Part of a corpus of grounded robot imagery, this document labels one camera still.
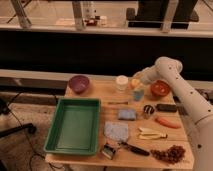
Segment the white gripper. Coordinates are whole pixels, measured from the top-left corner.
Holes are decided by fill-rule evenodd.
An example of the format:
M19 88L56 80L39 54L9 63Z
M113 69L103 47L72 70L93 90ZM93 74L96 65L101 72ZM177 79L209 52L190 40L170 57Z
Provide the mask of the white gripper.
M148 85L157 79L158 74L154 67L147 67L139 72L138 77L143 84Z

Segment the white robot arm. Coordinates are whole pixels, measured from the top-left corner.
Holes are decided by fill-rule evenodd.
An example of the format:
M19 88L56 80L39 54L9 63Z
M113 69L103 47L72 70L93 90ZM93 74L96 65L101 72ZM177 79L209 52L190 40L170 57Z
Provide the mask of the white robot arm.
M151 67L140 72L140 80L144 85L158 79L169 84L199 131L200 148L195 152L193 171L213 171L213 105L183 79L182 69L179 60L159 57Z

